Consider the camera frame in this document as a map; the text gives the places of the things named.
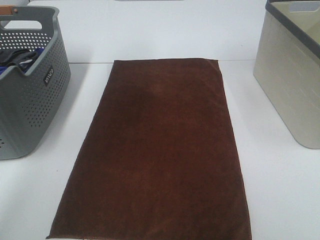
textured fabric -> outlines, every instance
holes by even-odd
[[[48,238],[251,239],[216,60],[114,62]]]

white table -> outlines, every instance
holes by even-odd
[[[49,234],[107,83],[112,68],[108,62],[182,57],[222,60],[219,66],[239,153],[253,240],[318,240],[320,150],[305,148],[293,139],[252,74],[264,4],[260,0],[31,2],[31,5],[59,7],[59,22],[70,62],[90,64],[70,65],[72,77],[67,92],[36,150],[20,159],[0,161],[0,240],[43,240]],[[102,16],[101,11],[107,9],[112,18]],[[164,19],[159,21],[153,15],[163,15]],[[188,18],[188,24],[192,25],[189,31],[184,27],[175,35],[174,29],[185,25],[178,21],[170,26],[170,21]],[[222,26],[212,21],[215,18],[220,19]],[[144,24],[131,31],[132,19]],[[194,26],[197,19],[207,20],[204,29]],[[239,21],[250,23],[244,27]],[[150,27],[146,30],[146,26],[153,24],[159,32]],[[199,32],[206,37],[201,38],[196,34]],[[98,37],[107,38],[111,34],[127,37],[119,42],[109,38],[108,44]],[[214,44],[212,39],[218,35],[221,40]],[[180,36],[189,38],[178,44]],[[131,48],[144,40],[147,45]],[[81,46],[91,49],[91,55],[83,55]]]

bin handle cutout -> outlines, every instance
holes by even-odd
[[[41,30],[42,24],[39,21],[34,20],[11,20],[6,26],[4,26],[7,30],[16,30],[16,29],[33,29],[33,30]]]
[[[320,8],[320,1],[296,1],[289,6],[290,13],[316,12]]]

gray plastic basket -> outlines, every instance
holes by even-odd
[[[42,29],[0,27],[0,50],[44,48],[23,73],[10,66],[0,75],[0,160],[32,152],[54,118],[71,73],[55,7],[10,7],[0,21],[38,21]]]

storage bin rim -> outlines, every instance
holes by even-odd
[[[280,12],[272,3],[290,2],[288,0],[267,0],[265,9],[273,15],[286,29],[288,29],[296,38],[299,39],[318,59],[320,59],[320,45],[313,40],[300,27],[292,22],[287,16]]]

